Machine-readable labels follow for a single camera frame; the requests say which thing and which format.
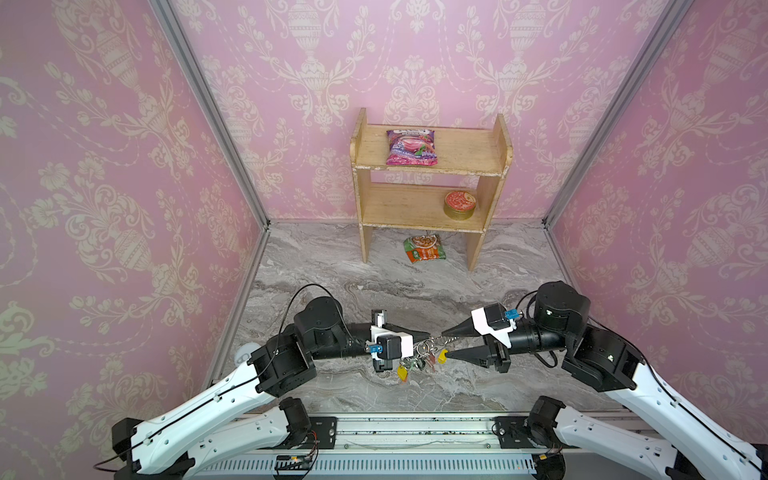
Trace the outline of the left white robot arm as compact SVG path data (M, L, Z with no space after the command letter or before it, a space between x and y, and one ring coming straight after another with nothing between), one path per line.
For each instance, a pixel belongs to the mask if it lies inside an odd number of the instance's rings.
M234 371L178 407L149 420L112 427L116 479L191 479L206 468L257 449L290 450L317 437L294 389L317 376L318 360L368 357L377 372L412 357L429 333L390 323L383 310L367 323L346 323L330 295L311 300Z

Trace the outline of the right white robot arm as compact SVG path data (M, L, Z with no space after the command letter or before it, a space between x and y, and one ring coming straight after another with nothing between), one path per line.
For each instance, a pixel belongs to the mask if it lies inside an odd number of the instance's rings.
M720 426L664 381L634 344L589 324L587 297L554 281L530 298L531 312L492 304L445 330L449 337L483 340L449 358L505 373L514 355L561 351L561 366L574 379L620 403L657 434L635 434L542 396L526 420L535 444L587 450L653 479L766 478L766 445Z

